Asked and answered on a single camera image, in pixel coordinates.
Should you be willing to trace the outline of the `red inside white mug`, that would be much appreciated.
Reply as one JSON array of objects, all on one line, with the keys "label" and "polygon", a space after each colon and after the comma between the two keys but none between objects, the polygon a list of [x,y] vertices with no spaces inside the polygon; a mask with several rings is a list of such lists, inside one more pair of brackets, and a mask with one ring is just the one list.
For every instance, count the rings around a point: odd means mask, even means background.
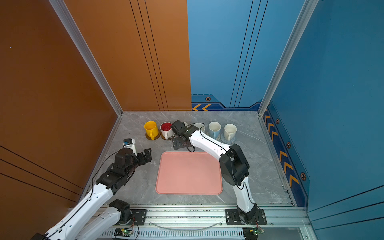
[{"label": "red inside white mug", "polygon": [[169,138],[170,136],[175,134],[174,131],[172,130],[172,123],[170,122],[162,123],[160,126],[160,129],[161,129],[161,133],[163,133],[165,138]]}]

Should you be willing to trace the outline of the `matte round wooden coaster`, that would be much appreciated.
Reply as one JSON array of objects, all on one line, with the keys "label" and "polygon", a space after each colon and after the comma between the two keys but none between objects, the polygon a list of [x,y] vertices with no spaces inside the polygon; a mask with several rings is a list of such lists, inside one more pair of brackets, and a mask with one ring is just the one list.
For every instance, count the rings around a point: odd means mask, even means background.
[{"label": "matte round wooden coaster", "polygon": [[152,139],[147,133],[145,134],[145,137],[150,140],[150,141],[154,141],[154,140],[157,140],[159,137],[161,136],[161,132],[158,132],[158,135],[154,137],[154,139]]}]

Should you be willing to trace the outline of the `yellow mug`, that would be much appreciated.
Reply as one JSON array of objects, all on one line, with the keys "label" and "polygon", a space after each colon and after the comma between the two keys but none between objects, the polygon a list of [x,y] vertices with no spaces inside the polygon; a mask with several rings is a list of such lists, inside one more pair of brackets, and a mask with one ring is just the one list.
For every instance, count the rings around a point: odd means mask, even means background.
[{"label": "yellow mug", "polygon": [[144,128],[145,128],[146,133],[152,139],[154,139],[154,137],[158,135],[159,129],[158,129],[158,126],[157,126],[156,122],[148,121],[148,122],[145,123]]}]

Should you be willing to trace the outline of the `light blue mug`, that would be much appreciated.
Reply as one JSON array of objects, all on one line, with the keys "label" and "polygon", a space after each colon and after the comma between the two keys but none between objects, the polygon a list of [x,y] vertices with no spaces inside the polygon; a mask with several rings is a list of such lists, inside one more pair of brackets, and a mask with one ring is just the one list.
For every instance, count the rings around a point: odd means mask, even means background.
[{"label": "light blue mug", "polygon": [[221,124],[218,122],[211,122],[209,123],[209,136],[212,136],[213,134],[221,134]]}]

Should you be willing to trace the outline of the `light blue woven coaster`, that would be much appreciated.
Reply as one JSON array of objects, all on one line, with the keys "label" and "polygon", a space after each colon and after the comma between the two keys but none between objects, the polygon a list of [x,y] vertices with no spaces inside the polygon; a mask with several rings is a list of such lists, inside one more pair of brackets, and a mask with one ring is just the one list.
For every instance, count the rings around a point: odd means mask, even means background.
[{"label": "light blue woven coaster", "polygon": [[220,140],[221,140],[221,142],[224,143],[224,144],[232,145],[232,144],[235,143],[235,141],[236,141],[236,137],[234,137],[233,139],[231,139],[231,140],[228,141],[228,140],[225,138],[224,135],[221,135],[221,136],[220,136]]}]

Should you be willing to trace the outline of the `glossy round wooden coaster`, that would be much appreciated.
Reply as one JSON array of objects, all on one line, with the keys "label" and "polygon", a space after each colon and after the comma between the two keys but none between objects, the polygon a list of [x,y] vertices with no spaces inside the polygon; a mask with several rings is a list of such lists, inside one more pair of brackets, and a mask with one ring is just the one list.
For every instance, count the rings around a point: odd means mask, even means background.
[{"label": "glossy round wooden coaster", "polygon": [[175,134],[173,134],[172,136],[170,136],[169,138],[165,138],[165,136],[163,135],[163,133],[161,133],[161,138],[165,141],[170,141],[172,140],[173,138],[175,137]]}]

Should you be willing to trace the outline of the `multicolour woven round coaster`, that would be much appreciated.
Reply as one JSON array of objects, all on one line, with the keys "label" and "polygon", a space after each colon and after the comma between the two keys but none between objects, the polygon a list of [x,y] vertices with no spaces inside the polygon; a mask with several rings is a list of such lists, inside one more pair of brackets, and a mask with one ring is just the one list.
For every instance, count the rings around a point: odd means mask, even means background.
[{"label": "multicolour woven round coaster", "polygon": [[218,133],[218,134],[213,134],[212,136],[210,136],[211,138],[213,138],[214,140],[216,141],[219,141],[220,140],[220,137],[221,137],[221,134]]}]

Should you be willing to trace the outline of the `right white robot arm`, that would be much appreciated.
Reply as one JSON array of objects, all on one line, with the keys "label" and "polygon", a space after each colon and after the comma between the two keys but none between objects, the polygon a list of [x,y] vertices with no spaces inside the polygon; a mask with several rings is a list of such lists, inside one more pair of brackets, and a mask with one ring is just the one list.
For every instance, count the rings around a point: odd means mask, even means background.
[{"label": "right white robot arm", "polygon": [[171,128],[186,148],[199,148],[219,161],[222,177],[233,186],[240,220],[246,225],[257,222],[260,208],[249,187],[250,165],[241,147],[237,144],[221,143],[195,125],[185,125],[179,120],[173,122]]}]

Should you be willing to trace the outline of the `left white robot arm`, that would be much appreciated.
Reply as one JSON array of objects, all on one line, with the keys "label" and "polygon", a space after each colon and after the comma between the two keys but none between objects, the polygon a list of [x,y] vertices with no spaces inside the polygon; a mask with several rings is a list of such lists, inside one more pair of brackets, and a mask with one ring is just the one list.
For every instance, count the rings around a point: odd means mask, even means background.
[{"label": "left white robot arm", "polygon": [[136,168],[152,161],[152,149],[134,153],[130,148],[120,149],[115,161],[107,168],[82,199],[62,220],[46,233],[36,233],[33,240],[95,240],[115,224],[135,224],[130,204],[114,200],[96,219],[94,214],[110,200],[134,175]]}]

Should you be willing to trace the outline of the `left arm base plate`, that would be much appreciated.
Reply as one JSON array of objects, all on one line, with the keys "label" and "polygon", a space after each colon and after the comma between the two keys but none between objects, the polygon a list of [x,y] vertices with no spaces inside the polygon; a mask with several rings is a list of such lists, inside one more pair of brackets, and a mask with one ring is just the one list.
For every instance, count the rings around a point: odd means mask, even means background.
[{"label": "left arm base plate", "polygon": [[147,210],[146,209],[131,209],[131,210],[125,210],[121,212],[120,220],[118,222],[118,225],[120,226],[131,226],[131,225],[138,225],[143,226],[145,224],[147,216]]}]

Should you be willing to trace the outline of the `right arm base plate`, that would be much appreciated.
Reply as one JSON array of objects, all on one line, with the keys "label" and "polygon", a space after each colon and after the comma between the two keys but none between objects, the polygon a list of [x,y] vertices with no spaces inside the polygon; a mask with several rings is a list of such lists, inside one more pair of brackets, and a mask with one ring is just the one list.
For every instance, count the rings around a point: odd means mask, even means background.
[{"label": "right arm base plate", "polygon": [[232,225],[259,225],[265,226],[268,224],[265,211],[263,209],[256,209],[253,216],[243,213],[238,209],[226,209],[226,223]]}]

